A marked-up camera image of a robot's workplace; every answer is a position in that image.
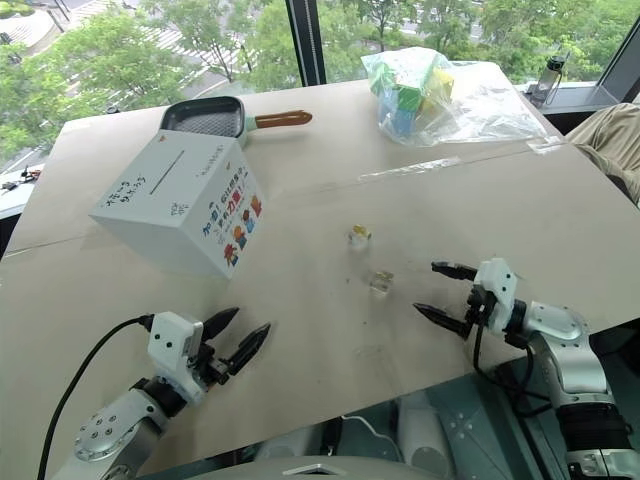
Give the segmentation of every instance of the plastic bag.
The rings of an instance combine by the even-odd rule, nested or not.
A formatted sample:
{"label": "plastic bag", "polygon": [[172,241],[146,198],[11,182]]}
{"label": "plastic bag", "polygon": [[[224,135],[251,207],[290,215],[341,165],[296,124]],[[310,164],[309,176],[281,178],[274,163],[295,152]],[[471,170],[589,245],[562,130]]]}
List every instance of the plastic bag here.
{"label": "plastic bag", "polygon": [[421,47],[368,55],[362,62],[378,97],[378,125],[398,143],[432,146],[546,134],[494,63],[452,63]]}

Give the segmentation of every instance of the frying pan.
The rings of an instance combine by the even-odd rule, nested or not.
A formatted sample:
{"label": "frying pan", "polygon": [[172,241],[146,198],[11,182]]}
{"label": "frying pan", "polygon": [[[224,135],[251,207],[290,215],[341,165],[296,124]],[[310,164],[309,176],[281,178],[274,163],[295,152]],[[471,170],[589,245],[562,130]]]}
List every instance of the frying pan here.
{"label": "frying pan", "polygon": [[247,141],[247,131],[256,128],[303,125],[312,115],[304,110],[245,117],[244,105],[236,97],[213,97],[187,100],[170,106],[160,128],[181,132],[235,137],[240,146]]}

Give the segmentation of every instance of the window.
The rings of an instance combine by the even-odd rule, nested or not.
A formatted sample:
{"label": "window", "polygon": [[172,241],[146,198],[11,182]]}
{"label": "window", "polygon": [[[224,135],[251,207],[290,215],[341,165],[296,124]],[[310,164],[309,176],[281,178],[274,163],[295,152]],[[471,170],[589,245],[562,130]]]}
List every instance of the window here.
{"label": "window", "polygon": [[[70,119],[365,78],[360,57],[386,49],[494,61],[514,83],[535,81],[549,55],[568,52],[563,85],[580,88],[554,105],[569,108],[632,101],[628,80],[640,77],[638,0],[30,3],[0,0],[0,173],[38,163]],[[635,43],[621,55],[632,27]],[[608,67],[612,58],[624,68]]]}
{"label": "window", "polygon": [[302,86],[284,0],[53,2],[0,1],[0,173],[74,118]]}
{"label": "window", "polygon": [[[596,82],[640,15],[637,0],[317,3],[327,77],[351,71],[354,79],[361,72],[351,65],[351,57],[359,51],[419,45],[450,60],[495,62],[513,83],[537,80],[550,55],[568,53],[564,80]],[[337,22],[350,37],[336,28]]]}

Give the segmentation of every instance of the water bottle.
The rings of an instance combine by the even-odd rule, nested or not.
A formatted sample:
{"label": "water bottle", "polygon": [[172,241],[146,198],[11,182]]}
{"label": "water bottle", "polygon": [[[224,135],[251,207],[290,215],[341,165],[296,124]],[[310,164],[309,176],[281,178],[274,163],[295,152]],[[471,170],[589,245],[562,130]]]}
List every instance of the water bottle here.
{"label": "water bottle", "polygon": [[556,83],[560,84],[562,78],[562,68],[564,67],[565,57],[554,55],[547,60],[547,66],[540,75],[540,80],[531,94],[531,103],[536,107],[541,107],[549,97]]}

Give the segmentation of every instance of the small transparent block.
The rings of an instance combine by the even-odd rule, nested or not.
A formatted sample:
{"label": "small transparent block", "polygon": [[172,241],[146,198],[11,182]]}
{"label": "small transparent block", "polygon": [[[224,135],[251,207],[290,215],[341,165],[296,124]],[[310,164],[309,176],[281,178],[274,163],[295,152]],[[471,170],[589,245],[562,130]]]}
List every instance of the small transparent block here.
{"label": "small transparent block", "polygon": [[349,245],[351,245],[351,247],[361,249],[369,245],[371,232],[362,225],[354,225],[347,236],[349,238]]}
{"label": "small transparent block", "polygon": [[389,292],[392,283],[393,273],[381,270],[373,274],[373,276],[371,277],[371,282],[369,282],[369,286],[374,291],[386,295]]}

